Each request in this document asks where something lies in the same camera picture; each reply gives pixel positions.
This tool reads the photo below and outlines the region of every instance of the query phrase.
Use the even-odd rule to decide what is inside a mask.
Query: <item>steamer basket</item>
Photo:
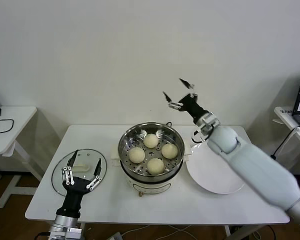
[[[147,134],[155,134],[159,138],[155,148],[147,148],[144,145],[143,141]],[[168,143],[175,144],[178,148],[178,155],[173,159],[165,158],[161,154],[161,148]],[[134,147],[142,148],[145,153],[144,161],[139,164],[129,160],[128,152]],[[185,144],[180,134],[172,127],[146,122],[131,127],[123,134],[118,144],[118,154],[122,169],[133,180],[144,184],[158,184],[170,180],[179,172],[185,154]],[[148,172],[147,163],[153,158],[163,160],[163,173],[151,175]]]

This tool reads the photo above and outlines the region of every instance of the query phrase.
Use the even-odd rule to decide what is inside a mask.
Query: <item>white wall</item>
[[[0,0],[0,102],[37,106],[60,137],[70,124],[190,124],[162,94],[179,100],[178,78],[273,149],[286,131],[273,107],[300,81],[300,0]]]

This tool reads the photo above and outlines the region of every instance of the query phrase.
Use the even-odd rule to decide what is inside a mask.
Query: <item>white side table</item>
[[[10,157],[13,151],[16,150],[22,157],[21,163],[28,169],[39,181],[42,180],[44,171],[41,167],[31,159],[29,154],[24,148],[17,142],[16,138],[19,133],[24,129],[33,115],[36,113],[37,108],[34,106],[1,106],[0,119],[13,119],[14,125],[9,132],[0,133],[0,155],[3,157]],[[19,187],[16,186],[20,180],[20,175],[15,175],[8,187],[0,198],[0,208],[3,208],[7,203],[10,195],[34,195],[36,187]]]
[[[275,114],[281,119],[281,121],[292,130],[295,127],[298,127],[299,124],[292,117],[292,106],[277,106],[274,109]],[[300,131],[295,134],[295,136],[300,140]]]

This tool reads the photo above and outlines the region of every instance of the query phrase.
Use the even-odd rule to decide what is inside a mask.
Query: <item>white table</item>
[[[114,145],[129,128],[127,125],[71,125],[65,133],[25,217],[53,221],[64,197],[52,188],[51,175],[57,163],[68,153],[83,148],[105,155],[108,169],[102,183],[83,197],[82,223],[160,224],[160,225],[260,225],[289,222],[283,211],[264,202],[245,185],[237,193],[218,195],[195,183],[184,164],[171,188],[158,195],[138,193],[126,182],[121,167],[111,159]],[[173,126],[184,139],[194,126]],[[234,127],[246,134],[242,127]],[[256,226],[245,227],[248,235]]]
[[[292,111],[292,106],[277,106],[274,109],[275,114],[290,130],[299,126],[296,120],[292,117]],[[300,140],[300,131],[298,131],[295,136]]]
[[[39,181],[41,181],[44,171],[34,162],[22,146],[16,141],[19,133],[27,125],[37,108],[34,106],[0,106],[0,119],[13,119],[14,125],[9,132],[0,133],[0,155],[10,157],[16,150],[22,156],[22,164],[27,168]],[[9,129],[11,122],[0,122],[0,131]],[[8,201],[10,195],[33,195],[36,187],[17,187],[20,175],[15,175],[8,187],[0,198],[0,208],[3,208]]]

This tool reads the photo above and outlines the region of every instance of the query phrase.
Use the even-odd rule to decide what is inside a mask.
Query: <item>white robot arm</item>
[[[220,126],[213,113],[197,104],[194,85],[180,79],[191,92],[178,103],[164,93],[169,107],[187,111],[207,136],[207,145],[266,202],[284,210],[300,224],[300,188],[295,177],[261,149],[247,143],[230,127]]]

